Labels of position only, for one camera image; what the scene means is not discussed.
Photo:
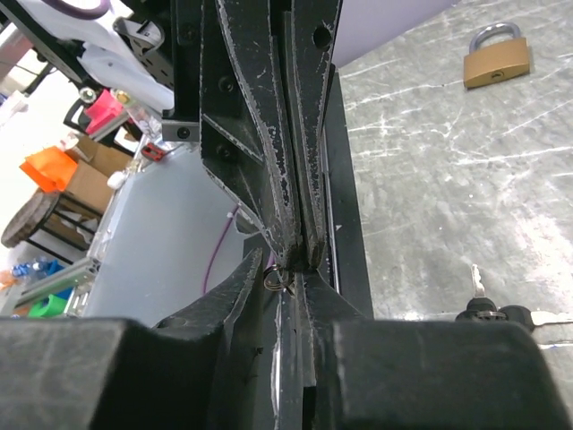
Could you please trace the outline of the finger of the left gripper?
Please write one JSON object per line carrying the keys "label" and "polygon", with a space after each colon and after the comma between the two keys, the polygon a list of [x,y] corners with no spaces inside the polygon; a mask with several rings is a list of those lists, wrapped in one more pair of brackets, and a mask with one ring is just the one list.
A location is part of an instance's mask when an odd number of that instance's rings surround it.
{"label": "finger of the left gripper", "polygon": [[201,5],[201,160],[292,271],[301,215],[270,12],[269,1]]}
{"label": "finger of the left gripper", "polygon": [[316,269],[326,244],[323,125],[342,3],[291,1],[289,5],[283,15],[283,64],[300,199],[302,266]]}

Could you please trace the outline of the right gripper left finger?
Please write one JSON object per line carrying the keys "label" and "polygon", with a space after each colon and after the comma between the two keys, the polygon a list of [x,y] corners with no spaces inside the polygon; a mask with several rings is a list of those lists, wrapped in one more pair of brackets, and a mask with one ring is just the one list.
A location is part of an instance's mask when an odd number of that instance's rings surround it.
{"label": "right gripper left finger", "polygon": [[263,269],[263,251],[254,249],[209,293],[156,324],[172,343],[163,372],[169,424],[252,428],[262,353]]}

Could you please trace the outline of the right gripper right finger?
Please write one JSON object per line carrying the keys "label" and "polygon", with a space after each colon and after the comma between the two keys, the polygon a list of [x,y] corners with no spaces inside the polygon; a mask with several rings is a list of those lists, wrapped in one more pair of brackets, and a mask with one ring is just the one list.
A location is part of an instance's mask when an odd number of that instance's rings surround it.
{"label": "right gripper right finger", "polygon": [[366,399],[372,352],[362,329],[372,323],[330,287],[316,271],[302,273],[301,292],[310,324],[316,429],[370,429]]}

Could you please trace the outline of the small silver key bunch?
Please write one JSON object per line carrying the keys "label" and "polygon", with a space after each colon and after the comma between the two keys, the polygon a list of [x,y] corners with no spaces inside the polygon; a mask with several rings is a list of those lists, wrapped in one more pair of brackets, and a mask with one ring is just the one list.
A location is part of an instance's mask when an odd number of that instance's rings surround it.
{"label": "small silver key bunch", "polygon": [[263,272],[263,286],[271,292],[286,292],[295,295],[294,275],[277,263],[271,264]]}

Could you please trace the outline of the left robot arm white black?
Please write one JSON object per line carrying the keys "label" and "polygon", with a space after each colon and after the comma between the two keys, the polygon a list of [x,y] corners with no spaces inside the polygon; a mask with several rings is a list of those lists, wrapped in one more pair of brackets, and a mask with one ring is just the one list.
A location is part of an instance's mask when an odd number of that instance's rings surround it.
{"label": "left robot arm white black", "polygon": [[289,271],[326,243],[323,124],[338,1],[4,1],[70,79],[163,117]]}

